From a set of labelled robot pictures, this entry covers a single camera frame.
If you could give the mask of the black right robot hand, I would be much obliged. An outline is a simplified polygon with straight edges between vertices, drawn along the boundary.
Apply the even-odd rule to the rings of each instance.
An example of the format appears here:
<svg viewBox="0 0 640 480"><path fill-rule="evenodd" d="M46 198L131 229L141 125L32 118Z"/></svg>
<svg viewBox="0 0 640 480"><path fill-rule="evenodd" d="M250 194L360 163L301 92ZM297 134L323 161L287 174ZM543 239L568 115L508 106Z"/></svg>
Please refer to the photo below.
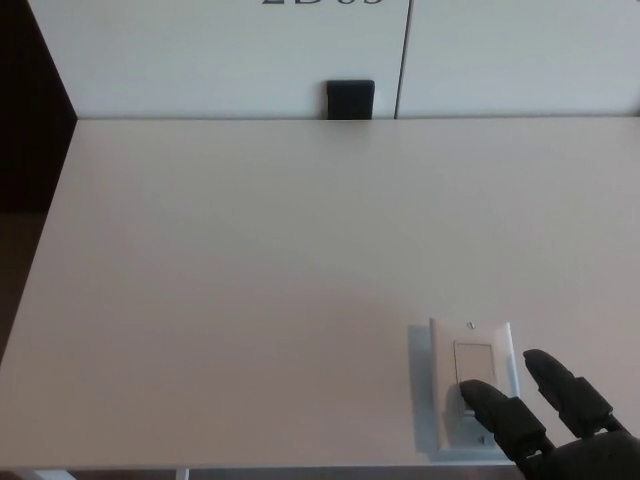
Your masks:
<svg viewBox="0 0 640 480"><path fill-rule="evenodd" d="M475 419L526 479L637 479L639 438L614 416L613 407L583 377L540 349L523 353L542 397L576 438L556 447L546 428L518 397L487 382L460 384Z"/></svg>

